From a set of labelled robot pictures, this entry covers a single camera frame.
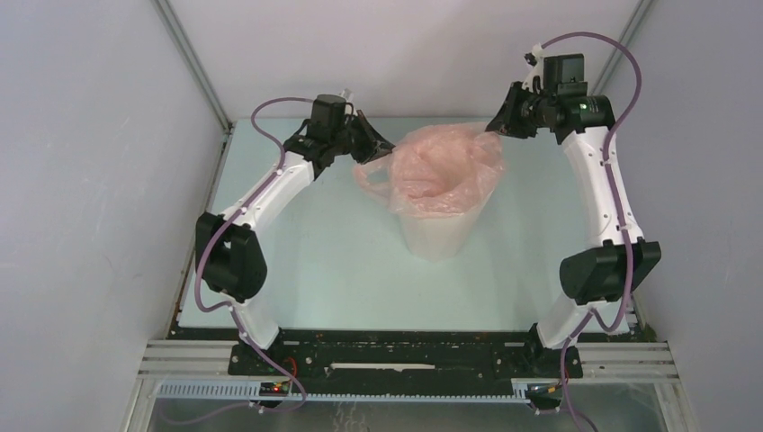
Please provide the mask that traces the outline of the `pink plastic trash bag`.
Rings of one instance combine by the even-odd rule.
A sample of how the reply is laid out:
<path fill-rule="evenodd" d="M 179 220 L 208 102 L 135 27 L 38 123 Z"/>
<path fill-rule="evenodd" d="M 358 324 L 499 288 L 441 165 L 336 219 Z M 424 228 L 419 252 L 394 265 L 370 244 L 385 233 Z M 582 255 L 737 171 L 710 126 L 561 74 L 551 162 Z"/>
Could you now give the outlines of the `pink plastic trash bag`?
<path fill-rule="evenodd" d="M 506 173 L 502 139 L 483 122 L 430 125 L 393 151 L 356 165 L 358 186 L 381 206 L 420 219 L 447 218 L 484 204 Z"/>

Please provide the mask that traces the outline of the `white plastic trash bin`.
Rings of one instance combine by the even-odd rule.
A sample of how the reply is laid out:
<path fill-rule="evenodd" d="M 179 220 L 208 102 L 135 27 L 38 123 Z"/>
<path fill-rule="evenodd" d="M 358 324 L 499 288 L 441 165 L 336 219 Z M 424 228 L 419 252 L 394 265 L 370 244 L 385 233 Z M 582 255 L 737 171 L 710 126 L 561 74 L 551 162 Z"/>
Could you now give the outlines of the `white plastic trash bin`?
<path fill-rule="evenodd" d="M 401 215 L 399 222 L 408 250 L 416 257 L 438 262 L 456 256 L 470 236 L 482 208 L 448 217 L 421 218 Z"/>

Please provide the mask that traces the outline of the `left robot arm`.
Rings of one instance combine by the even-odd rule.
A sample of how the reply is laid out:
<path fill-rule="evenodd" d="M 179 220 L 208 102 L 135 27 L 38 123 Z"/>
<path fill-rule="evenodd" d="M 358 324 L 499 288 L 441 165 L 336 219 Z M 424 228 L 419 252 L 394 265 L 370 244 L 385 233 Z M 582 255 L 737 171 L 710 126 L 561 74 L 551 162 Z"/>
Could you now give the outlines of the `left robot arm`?
<path fill-rule="evenodd" d="M 267 375 L 281 370 L 284 351 L 274 344 L 280 328 L 260 294 L 268 274 L 260 234 L 337 158 L 366 165 L 394 149 L 347 96 L 320 94 L 306 102 L 310 116 L 284 141 L 253 126 L 278 149 L 273 167 L 226 210 L 207 211 L 195 225 L 196 305 L 203 312 L 227 309 L 253 347 L 250 364 Z"/>

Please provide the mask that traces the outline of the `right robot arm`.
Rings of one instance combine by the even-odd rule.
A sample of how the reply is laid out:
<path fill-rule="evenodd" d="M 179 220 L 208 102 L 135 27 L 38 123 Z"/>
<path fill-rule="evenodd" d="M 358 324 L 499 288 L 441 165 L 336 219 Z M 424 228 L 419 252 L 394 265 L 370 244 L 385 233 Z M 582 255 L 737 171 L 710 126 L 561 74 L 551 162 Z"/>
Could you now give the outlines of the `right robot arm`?
<path fill-rule="evenodd" d="M 557 349 L 571 346 L 591 320 L 617 331 L 661 249 L 635 219 L 617 160 L 615 114 L 606 96 L 588 93 L 583 55 L 528 53 L 525 61 L 528 76 L 510 85 L 486 130 L 520 140 L 551 132 L 573 169 L 588 227 L 586 249 L 561 261 L 562 293 L 534 327 L 539 342 L 523 353 L 526 370 L 545 376 L 560 362 Z"/>

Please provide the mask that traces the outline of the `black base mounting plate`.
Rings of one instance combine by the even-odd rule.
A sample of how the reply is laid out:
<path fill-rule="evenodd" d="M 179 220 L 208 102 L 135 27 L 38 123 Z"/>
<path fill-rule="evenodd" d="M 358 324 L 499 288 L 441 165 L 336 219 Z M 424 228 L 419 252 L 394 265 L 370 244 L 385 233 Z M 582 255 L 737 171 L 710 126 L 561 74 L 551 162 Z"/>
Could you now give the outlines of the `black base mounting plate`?
<path fill-rule="evenodd" d="M 576 347 L 542 346 L 527 332 L 283 329 L 259 355 L 244 341 L 228 373 L 293 374 L 295 396 L 510 397 L 522 380 L 534 393 L 582 377 Z"/>

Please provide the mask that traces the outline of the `small electronics board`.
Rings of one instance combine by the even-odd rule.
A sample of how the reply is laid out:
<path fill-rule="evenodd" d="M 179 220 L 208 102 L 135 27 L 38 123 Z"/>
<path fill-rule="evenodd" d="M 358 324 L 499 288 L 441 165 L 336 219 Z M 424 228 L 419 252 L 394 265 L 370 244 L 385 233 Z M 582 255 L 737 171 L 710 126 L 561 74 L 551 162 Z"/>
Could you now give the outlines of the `small electronics board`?
<path fill-rule="evenodd" d="M 261 397 L 284 397 L 290 394 L 289 382 L 261 382 L 258 395 Z"/>

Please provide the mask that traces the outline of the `aluminium frame rail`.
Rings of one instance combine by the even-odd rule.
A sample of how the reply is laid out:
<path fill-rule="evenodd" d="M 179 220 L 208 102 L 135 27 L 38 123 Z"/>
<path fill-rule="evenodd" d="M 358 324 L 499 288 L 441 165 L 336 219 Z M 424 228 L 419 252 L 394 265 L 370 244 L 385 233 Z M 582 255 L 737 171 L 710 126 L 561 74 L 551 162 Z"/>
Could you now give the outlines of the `aluminium frame rail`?
<path fill-rule="evenodd" d="M 288 341 L 274 369 L 226 341 L 149 343 L 139 376 L 162 397 L 250 401 L 518 402 L 558 396 L 563 383 L 678 381 L 664 343 L 582 343 L 546 373 L 519 365 L 521 346 L 498 343 L 308 343 Z"/>

